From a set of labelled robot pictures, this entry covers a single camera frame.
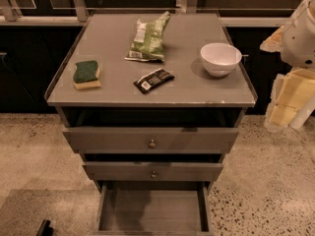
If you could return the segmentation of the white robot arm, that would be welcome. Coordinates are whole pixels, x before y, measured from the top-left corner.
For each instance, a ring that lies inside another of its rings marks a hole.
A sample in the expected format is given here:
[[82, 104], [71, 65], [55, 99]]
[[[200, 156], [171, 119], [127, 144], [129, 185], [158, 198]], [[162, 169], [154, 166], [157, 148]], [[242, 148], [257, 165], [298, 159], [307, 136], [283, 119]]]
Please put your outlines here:
[[265, 128], [273, 133], [287, 127], [299, 129], [315, 105], [315, 0], [303, 0], [260, 49], [279, 52], [282, 61], [291, 66], [273, 82]]

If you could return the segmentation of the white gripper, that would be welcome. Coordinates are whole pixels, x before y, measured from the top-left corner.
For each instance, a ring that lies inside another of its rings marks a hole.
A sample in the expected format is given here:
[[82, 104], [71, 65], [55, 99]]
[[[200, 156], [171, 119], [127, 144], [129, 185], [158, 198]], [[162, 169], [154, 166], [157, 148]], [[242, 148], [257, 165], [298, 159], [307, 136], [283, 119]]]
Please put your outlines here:
[[315, 110], [315, 20], [300, 15], [275, 30], [260, 45], [266, 52], [280, 52], [293, 68], [274, 80], [265, 128], [272, 133], [301, 128]]

